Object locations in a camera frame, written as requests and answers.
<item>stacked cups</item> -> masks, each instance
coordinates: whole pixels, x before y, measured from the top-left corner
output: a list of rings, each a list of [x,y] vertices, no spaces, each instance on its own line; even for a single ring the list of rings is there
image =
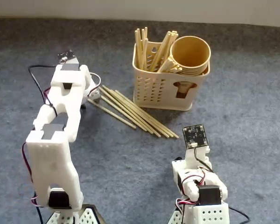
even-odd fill
[[[182,71],[179,74],[199,76],[207,69],[210,62],[210,47],[203,39],[196,36],[184,36],[177,39],[170,48],[170,55]],[[175,83],[177,97],[184,98],[191,88],[197,85],[191,82]]]

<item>utensil holder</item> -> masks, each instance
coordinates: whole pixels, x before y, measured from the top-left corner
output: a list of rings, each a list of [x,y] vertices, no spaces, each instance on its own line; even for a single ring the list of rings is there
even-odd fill
[[[159,42],[148,42],[147,67],[152,62],[160,45],[161,43]],[[188,111],[192,107],[192,102],[199,87],[210,73],[210,64],[201,75],[194,77],[177,73],[157,73],[140,70],[137,68],[137,64],[135,44],[133,53],[133,101],[140,107],[148,108]],[[189,89],[186,88],[185,90],[185,82],[192,83]]]

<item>wire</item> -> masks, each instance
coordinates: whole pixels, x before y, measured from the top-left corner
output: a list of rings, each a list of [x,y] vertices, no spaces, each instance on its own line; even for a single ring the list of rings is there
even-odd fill
[[[28,170],[28,172],[29,172],[29,174],[30,174],[31,182],[33,182],[33,180],[32,180],[31,168],[30,168],[30,165],[29,165],[29,163],[28,163],[27,157],[26,157],[26,155],[25,155],[25,148],[24,148],[25,145],[26,145],[26,142],[24,142],[23,145],[22,145],[22,156],[23,156],[23,159],[24,159],[24,161],[25,161],[27,170]],[[43,224],[42,213],[41,213],[41,211],[40,211],[40,209],[39,209],[39,208],[42,208],[42,206],[39,206],[39,205],[37,204],[36,198],[37,198],[37,194],[36,194],[36,192],[34,191],[34,195],[33,195],[33,197],[31,198],[31,203],[35,205],[36,210],[37,210],[37,214],[38,214],[38,217],[39,217],[39,220],[40,220],[41,224]]]
[[[37,213],[38,213],[39,221],[41,222],[41,224],[43,224],[41,210],[39,209],[39,207],[36,207],[36,210],[37,210]]]
[[[198,159],[197,158],[197,149],[196,147],[194,147],[194,156],[195,156],[195,159],[200,162],[202,165],[204,165],[210,172],[214,172],[205,162],[203,162],[202,160]]]
[[[28,67],[28,71],[29,71],[29,73],[30,73],[30,75],[31,75],[31,77],[32,77],[32,79],[33,79],[33,81],[35,82],[35,84],[36,84],[38,90],[40,91],[40,93],[41,93],[41,95],[42,95],[43,103],[46,104],[46,99],[47,99],[48,102],[49,102],[49,106],[53,108],[54,113],[55,113],[55,115],[56,115],[56,117],[57,117],[58,114],[57,114],[56,108],[53,106],[53,104],[52,104],[51,101],[49,100],[48,95],[47,95],[47,93],[46,93],[46,91],[47,91],[48,89],[46,89],[45,91],[42,91],[41,86],[39,85],[39,83],[38,83],[36,77],[33,75],[32,71],[31,71],[32,68],[55,68],[55,67],[56,67],[56,65],[34,64],[34,65],[30,65],[30,66]]]
[[[185,214],[185,205],[183,205],[183,208],[182,208],[182,224],[183,224],[183,217],[184,217],[184,214]]]
[[[247,214],[245,214],[244,212],[242,212],[242,211],[240,211],[240,210],[237,210],[237,209],[235,209],[235,208],[233,208],[233,207],[231,207],[231,206],[229,206],[229,209],[230,209],[230,210],[233,210],[233,211],[236,211],[237,213],[239,213],[239,214],[241,214],[242,216],[244,216],[244,217],[247,218],[246,221],[243,221],[243,222],[241,222],[240,224],[246,224],[246,223],[248,223],[248,222],[251,221],[250,217],[249,217]]]
[[[182,180],[182,183],[181,183],[181,186],[182,186],[182,194],[183,194],[183,195],[185,195],[185,192],[184,192],[184,190],[183,190],[183,183],[184,183],[184,181],[187,180],[187,179],[189,179],[189,178],[191,178],[191,177],[193,177],[193,176],[198,176],[198,177],[201,178],[199,184],[200,184],[200,183],[203,181],[203,179],[204,179],[204,177],[202,177],[202,176],[200,176],[200,175],[189,175],[189,176],[187,176],[185,179],[183,179],[183,180]]]
[[[89,97],[89,95],[91,94],[91,92],[94,91],[95,89],[97,89],[97,88],[101,85],[101,81],[102,81],[102,80],[101,80],[101,77],[100,77],[98,74],[93,73],[93,72],[89,72],[89,74],[95,75],[95,76],[99,79],[99,82],[98,82],[98,84],[97,84],[94,88],[92,88],[92,89],[89,91],[87,97]]]

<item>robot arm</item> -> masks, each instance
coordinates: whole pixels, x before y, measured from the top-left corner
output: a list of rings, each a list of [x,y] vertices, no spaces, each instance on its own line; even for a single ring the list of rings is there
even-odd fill
[[[69,217],[81,210],[84,200],[69,142],[77,137],[81,105],[87,98],[100,98],[88,67],[80,66],[74,59],[56,66],[47,102],[40,108],[33,122],[35,129],[26,139],[39,204]],[[67,114],[67,123],[51,124],[60,113]]]
[[[212,172],[209,158],[205,156],[210,148],[204,127],[190,126],[183,131],[187,146],[185,159],[172,162],[174,181],[182,195],[176,200],[176,206],[183,224],[212,223],[212,220],[229,224],[228,204],[224,202],[228,196],[227,187]]]

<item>cup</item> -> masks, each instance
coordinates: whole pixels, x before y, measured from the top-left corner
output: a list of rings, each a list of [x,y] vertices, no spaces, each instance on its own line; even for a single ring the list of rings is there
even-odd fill
[[[170,55],[182,67],[180,74],[198,76],[209,64],[210,47],[197,36],[184,36],[172,44]]]

